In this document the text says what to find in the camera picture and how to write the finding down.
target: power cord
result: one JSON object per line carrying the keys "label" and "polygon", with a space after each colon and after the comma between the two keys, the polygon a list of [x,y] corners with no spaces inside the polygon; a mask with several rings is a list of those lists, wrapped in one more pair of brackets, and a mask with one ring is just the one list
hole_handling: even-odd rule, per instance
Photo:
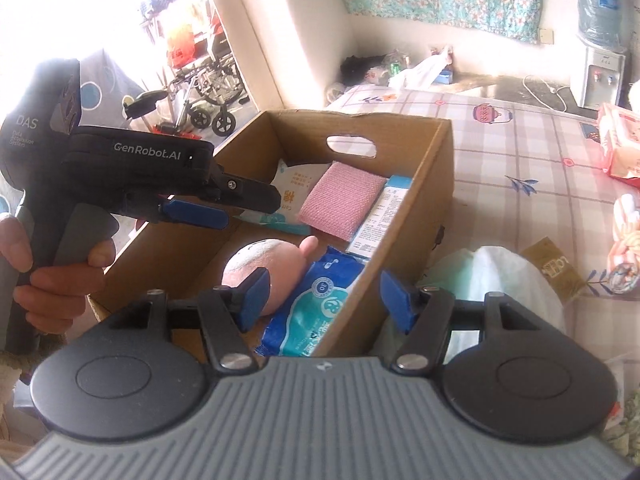
{"label": "power cord", "polygon": [[[535,95],[535,94],[533,93],[533,90],[531,90],[531,88],[529,88],[529,87],[527,86],[527,79],[528,79],[529,77],[537,77],[538,79],[540,79],[540,81],[542,81],[542,82],[546,85],[546,87],[547,87],[547,88],[549,88],[549,92],[551,92],[551,93],[552,93],[552,94],[554,94],[554,95],[557,95],[557,96],[560,98],[560,100],[562,101],[562,104],[564,105],[564,110],[558,110],[558,109],[556,109],[556,108],[553,108],[552,106],[550,106],[550,105],[546,104],[546,103],[545,103],[542,99],[540,99],[537,95]],[[535,75],[531,75],[531,74],[524,76],[524,79],[522,80],[522,85],[524,86],[524,88],[526,88],[526,89],[527,89],[527,92],[529,92],[529,93],[534,97],[534,99],[535,99],[536,101],[538,101],[541,105],[543,105],[543,107],[545,107],[545,108],[549,108],[549,110],[555,110],[556,112],[565,112],[565,111],[567,111],[566,101],[565,101],[565,100],[562,98],[562,96],[560,95],[560,91],[561,91],[562,89],[564,89],[564,88],[569,88],[568,86],[561,86],[560,88],[553,88],[549,83],[547,83],[547,82],[546,82],[544,79],[542,79],[541,77],[539,77],[539,76],[535,76]]]}

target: checkered tablecloth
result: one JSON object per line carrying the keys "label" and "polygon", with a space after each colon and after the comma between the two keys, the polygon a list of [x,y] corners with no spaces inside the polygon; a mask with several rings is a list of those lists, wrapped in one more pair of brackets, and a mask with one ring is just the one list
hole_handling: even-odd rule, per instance
{"label": "checkered tablecloth", "polygon": [[[613,203],[624,193],[639,194],[599,169],[594,121],[487,98],[375,86],[354,87],[328,109],[450,119],[456,187],[438,254],[485,245],[518,253],[551,238],[585,279],[596,271],[591,288],[567,307],[570,335],[600,358],[631,352],[628,364],[640,364],[640,291],[612,296],[599,283],[613,244]],[[352,142],[370,155],[368,145]]]}

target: red and white package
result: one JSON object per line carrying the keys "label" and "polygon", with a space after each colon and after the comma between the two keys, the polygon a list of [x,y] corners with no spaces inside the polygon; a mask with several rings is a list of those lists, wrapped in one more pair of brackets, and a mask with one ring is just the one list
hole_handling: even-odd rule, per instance
{"label": "red and white package", "polygon": [[603,104],[598,114],[603,171],[640,187],[640,114]]}

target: box handle hole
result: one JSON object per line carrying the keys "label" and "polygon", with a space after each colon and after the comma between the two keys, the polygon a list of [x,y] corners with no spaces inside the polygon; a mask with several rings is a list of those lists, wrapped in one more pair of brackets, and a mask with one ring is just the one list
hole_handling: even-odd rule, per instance
{"label": "box handle hole", "polygon": [[374,158],[377,153],[376,145],[371,140],[359,136],[330,136],[326,138],[326,145],[334,152],[345,155]]}

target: wall socket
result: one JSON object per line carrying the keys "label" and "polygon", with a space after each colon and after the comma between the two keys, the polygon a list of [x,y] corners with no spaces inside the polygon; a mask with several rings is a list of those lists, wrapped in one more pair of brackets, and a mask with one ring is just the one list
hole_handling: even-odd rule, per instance
{"label": "wall socket", "polygon": [[554,30],[552,28],[541,28],[539,31],[540,43],[547,45],[554,44]]}

